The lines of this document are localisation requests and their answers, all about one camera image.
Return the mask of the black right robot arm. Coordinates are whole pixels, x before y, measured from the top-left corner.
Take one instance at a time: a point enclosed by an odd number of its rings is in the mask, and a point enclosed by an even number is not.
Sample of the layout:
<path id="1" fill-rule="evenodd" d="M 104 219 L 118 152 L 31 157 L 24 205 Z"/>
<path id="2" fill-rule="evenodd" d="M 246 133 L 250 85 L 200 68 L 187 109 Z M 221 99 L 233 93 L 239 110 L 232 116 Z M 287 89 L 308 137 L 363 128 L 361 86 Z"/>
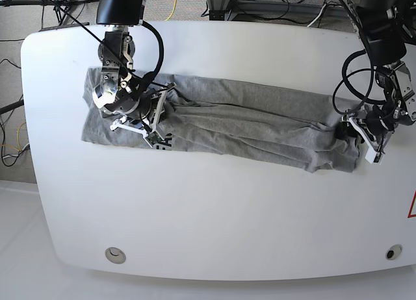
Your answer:
<path id="1" fill-rule="evenodd" d="M 150 115 L 155 101 L 147 90 L 160 72 L 164 58 L 161 35 L 143 21 L 146 0 L 99 0 L 96 23 L 106 25 L 98 57 L 102 62 L 99 86 L 92 93 L 95 106 L 109 116 L 123 115 L 136 125 Z M 129 28 L 144 26 L 159 46 L 159 59 L 153 71 L 134 75 L 135 43 Z"/>

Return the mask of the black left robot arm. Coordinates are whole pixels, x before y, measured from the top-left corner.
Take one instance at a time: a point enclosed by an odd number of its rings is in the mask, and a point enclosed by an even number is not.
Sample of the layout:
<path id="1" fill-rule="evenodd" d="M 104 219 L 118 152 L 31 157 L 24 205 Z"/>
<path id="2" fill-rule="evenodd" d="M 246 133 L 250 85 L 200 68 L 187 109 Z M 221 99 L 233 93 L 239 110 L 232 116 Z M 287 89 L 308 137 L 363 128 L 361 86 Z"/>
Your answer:
<path id="1" fill-rule="evenodd" d="M 341 84 L 359 104 L 340 110 L 369 140 L 381 143 L 398 125 L 415 123 L 415 92 L 403 62 L 407 45 L 415 44 L 415 0 L 338 0 L 355 28 L 363 48 L 350 54 L 341 69 Z M 367 56 L 369 87 L 361 93 L 350 82 L 347 69 Z"/>

